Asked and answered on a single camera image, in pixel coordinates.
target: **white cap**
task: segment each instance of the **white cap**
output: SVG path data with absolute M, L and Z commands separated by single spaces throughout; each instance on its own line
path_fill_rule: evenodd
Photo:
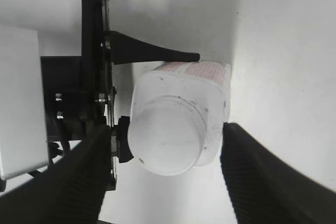
M 130 150 L 149 171 L 177 175 L 193 167 L 204 146 L 201 114 L 180 97 L 162 96 L 133 115 L 128 130 Z

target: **white plastic bottle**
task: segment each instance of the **white plastic bottle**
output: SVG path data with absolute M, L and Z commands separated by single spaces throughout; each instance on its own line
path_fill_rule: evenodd
M 160 175 L 181 174 L 212 162 L 229 117 L 231 66 L 218 62 L 170 62 L 135 84 L 130 150 Z

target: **screw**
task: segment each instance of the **screw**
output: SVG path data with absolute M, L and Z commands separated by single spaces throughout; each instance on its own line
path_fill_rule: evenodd
M 61 102 L 62 101 L 62 94 L 60 94 L 60 93 L 55 94 L 55 99 L 56 99 L 56 102 Z
M 63 112 L 57 111 L 56 118 L 59 120 L 64 119 Z
M 105 103 L 106 102 L 105 94 L 104 93 L 99 93 L 98 99 L 95 99 L 95 102 Z
M 108 39 L 105 40 L 105 46 L 106 46 L 106 49 L 108 49 L 108 50 L 111 49 L 111 44 L 110 44 L 110 41 Z

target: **white wall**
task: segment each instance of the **white wall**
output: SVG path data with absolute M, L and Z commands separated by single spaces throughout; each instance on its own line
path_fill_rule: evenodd
M 0 24 L 39 31 L 41 55 L 80 55 L 80 0 L 0 0 Z M 336 190 L 332 0 L 110 0 L 111 28 L 233 63 L 232 116 L 266 147 Z M 118 113 L 152 65 L 115 68 Z M 177 177 L 118 167 L 101 219 L 115 223 L 236 223 L 219 161 Z

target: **ribbed rubber pad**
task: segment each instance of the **ribbed rubber pad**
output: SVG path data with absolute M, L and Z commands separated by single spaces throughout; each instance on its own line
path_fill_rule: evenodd
M 239 224 L 296 222 L 260 175 L 250 154 L 225 132 L 221 162 Z
M 95 127 L 53 167 L 1 197 L 1 224 L 97 224 L 110 181 L 110 139 L 109 127 Z

